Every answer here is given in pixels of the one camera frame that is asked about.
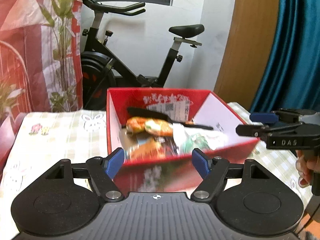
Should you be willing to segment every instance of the metal screw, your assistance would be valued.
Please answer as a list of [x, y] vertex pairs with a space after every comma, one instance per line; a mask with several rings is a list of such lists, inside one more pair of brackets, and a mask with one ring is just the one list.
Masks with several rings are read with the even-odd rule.
[[209, 197], [209, 193], [204, 191], [204, 190], [199, 190], [199, 191], [196, 191], [194, 194], [193, 194], [196, 198], [201, 198], [201, 199], [204, 199], [204, 198], [208, 198]]
[[122, 195], [121, 192], [116, 190], [111, 190], [106, 193], [106, 197], [109, 199], [118, 199], [121, 197], [121, 195]]

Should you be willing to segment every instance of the crosshair logo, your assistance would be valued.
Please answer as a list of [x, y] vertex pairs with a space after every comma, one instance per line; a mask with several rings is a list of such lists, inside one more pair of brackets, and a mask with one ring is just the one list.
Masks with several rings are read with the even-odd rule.
[[160, 196], [159, 194], [156, 194], [156, 195], [154, 195], [154, 196], [152, 196], [152, 197], [153, 197], [154, 199], [156, 199], [156, 200], [162, 198], [162, 196]]

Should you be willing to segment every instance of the human hand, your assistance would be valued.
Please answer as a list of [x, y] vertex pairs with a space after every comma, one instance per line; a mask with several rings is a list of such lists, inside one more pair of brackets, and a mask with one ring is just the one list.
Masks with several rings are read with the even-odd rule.
[[303, 151], [297, 151], [298, 160], [296, 161], [296, 169], [299, 172], [299, 186], [304, 188], [309, 186], [311, 181], [311, 171], [320, 172], [320, 158], [314, 156], [307, 162], [304, 159]]

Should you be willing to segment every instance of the teal curtain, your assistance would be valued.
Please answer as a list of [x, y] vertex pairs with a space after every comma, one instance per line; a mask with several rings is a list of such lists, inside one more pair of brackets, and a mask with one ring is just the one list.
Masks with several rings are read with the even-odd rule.
[[279, 0], [274, 43], [250, 112], [320, 111], [320, 0]]

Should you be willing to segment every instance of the bike seat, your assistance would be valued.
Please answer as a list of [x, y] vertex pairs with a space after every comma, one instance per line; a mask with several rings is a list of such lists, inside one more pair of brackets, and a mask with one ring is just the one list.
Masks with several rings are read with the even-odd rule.
[[202, 24], [175, 26], [169, 28], [169, 32], [176, 34], [184, 39], [192, 38], [204, 32]]

